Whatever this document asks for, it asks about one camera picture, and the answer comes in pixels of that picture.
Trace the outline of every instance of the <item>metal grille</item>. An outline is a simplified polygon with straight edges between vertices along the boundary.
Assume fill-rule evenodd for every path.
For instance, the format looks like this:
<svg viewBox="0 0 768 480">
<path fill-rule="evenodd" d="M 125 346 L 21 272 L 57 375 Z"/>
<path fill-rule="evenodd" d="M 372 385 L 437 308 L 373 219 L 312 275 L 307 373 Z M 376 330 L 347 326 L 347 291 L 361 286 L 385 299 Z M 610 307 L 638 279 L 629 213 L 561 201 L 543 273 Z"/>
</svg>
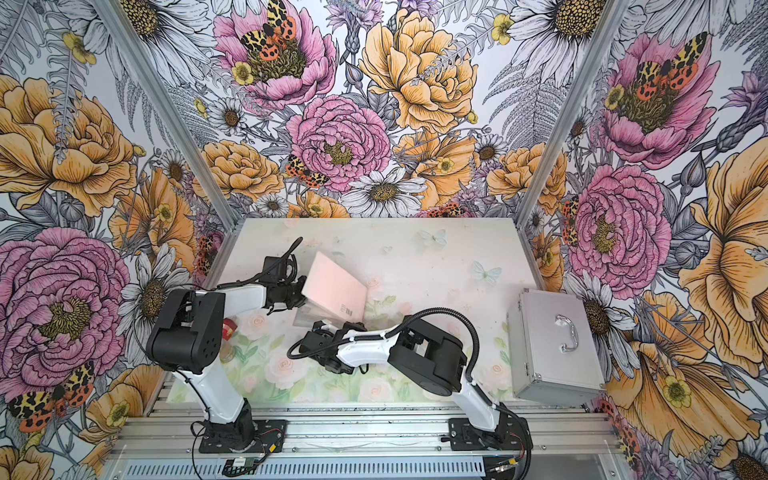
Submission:
<svg viewBox="0 0 768 480">
<path fill-rule="evenodd" d="M 222 458 L 196 462 L 200 476 L 221 475 Z M 485 475 L 482 457 L 421 458 L 285 458 L 270 459 L 258 470 L 240 478 L 480 478 Z M 197 480 L 190 459 L 130 460 L 122 480 Z"/>
</svg>

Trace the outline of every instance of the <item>case handle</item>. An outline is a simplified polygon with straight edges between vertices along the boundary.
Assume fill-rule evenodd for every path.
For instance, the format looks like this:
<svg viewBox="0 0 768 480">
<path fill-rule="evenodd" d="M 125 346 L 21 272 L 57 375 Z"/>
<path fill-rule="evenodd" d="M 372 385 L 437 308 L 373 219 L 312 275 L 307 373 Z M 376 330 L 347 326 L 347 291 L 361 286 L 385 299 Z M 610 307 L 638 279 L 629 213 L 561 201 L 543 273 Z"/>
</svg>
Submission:
<svg viewBox="0 0 768 480">
<path fill-rule="evenodd" d="M 555 323 L 558 324 L 559 326 L 565 326 L 565 325 L 571 326 L 571 339 L 574 341 L 574 345 L 568 346 L 567 343 L 563 343 L 562 345 L 560 345 L 560 350 L 563 353 L 573 352 L 578 348 L 578 333 L 576 332 L 576 325 L 574 325 L 571 319 L 569 319 L 565 315 L 557 315 L 555 319 L 556 319 Z"/>
</svg>

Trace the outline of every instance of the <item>pink notebook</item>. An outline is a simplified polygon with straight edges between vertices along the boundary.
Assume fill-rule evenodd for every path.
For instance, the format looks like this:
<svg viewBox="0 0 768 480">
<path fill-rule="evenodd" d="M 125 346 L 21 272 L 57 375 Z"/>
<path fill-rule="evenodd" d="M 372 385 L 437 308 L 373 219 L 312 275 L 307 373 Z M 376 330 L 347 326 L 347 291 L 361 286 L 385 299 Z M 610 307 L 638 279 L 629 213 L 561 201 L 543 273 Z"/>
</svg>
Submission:
<svg viewBox="0 0 768 480">
<path fill-rule="evenodd" d="M 315 255 L 301 293 L 314 306 L 324 310 L 329 319 L 362 322 L 368 289 L 321 252 Z"/>
</svg>

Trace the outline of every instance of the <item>table surface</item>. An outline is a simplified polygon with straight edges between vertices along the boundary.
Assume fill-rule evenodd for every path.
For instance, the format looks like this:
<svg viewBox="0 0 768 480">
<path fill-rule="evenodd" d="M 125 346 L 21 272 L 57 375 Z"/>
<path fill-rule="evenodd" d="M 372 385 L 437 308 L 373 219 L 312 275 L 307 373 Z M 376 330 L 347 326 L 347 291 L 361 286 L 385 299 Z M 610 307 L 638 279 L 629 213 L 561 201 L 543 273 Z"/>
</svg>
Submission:
<svg viewBox="0 0 768 480">
<path fill-rule="evenodd" d="M 315 253 L 322 251 L 368 286 L 368 330 L 393 326 L 403 314 L 434 306 L 464 313 L 480 338 L 475 378 L 497 399 L 513 398 L 506 313 L 524 288 L 536 285 L 512 220 L 247 219 L 220 281 L 252 276 L 264 257 L 278 257 L 299 236 L 304 238 L 295 252 L 300 274 L 308 274 Z M 496 283 L 478 279 L 474 262 L 491 276 L 501 269 Z M 334 375 L 314 360 L 286 358 L 289 346 L 308 330 L 293 325 L 295 315 L 254 310 L 233 318 L 237 331 L 220 356 L 235 389 L 252 405 L 447 400 L 389 365 L 371 366 L 365 375 Z M 427 321 L 457 336 L 469 356 L 469 333 L 458 320 L 434 315 Z M 179 382 L 167 399 L 194 400 L 191 389 Z"/>
</svg>

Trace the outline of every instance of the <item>black mounting plate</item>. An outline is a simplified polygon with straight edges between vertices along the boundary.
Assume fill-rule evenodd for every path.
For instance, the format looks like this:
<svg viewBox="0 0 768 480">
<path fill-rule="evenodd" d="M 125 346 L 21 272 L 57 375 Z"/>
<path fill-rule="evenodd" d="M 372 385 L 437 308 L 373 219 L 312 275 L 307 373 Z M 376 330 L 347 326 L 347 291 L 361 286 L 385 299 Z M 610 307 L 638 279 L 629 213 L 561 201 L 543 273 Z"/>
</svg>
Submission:
<svg viewBox="0 0 768 480">
<path fill-rule="evenodd" d="M 204 435 L 200 441 L 200 453 L 262 454 L 272 445 L 275 445 L 275 449 L 272 453 L 280 453 L 283 451 L 283 441 L 285 441 L 287 426 L 287 420 L 253 420 L 253 427 L 256 429 L 257 439 L 243 451 L 234 451 L 223 445 L 215 445 L 210 439 L 206 439 L 206 435 Z"/>
<path fill-rule="evenodd" d="M 451 440 L 451 450 L 454 452 L 467 452 L 470 450 L 491 450 L 491 442 L 483 441 L 482 436 L 489 439 L 494 435 L 493 432 L 483 432 L 477 430 L 469 423 L 468 419 L 449 419 L 449 435 Z M 498 445 L 497 450 L 522 450 L 522 439 L 524 431 L 528 430 L 528 422 L 520 419 L 520 422 L 507 418 L 506 434 Z"/>
</svg>

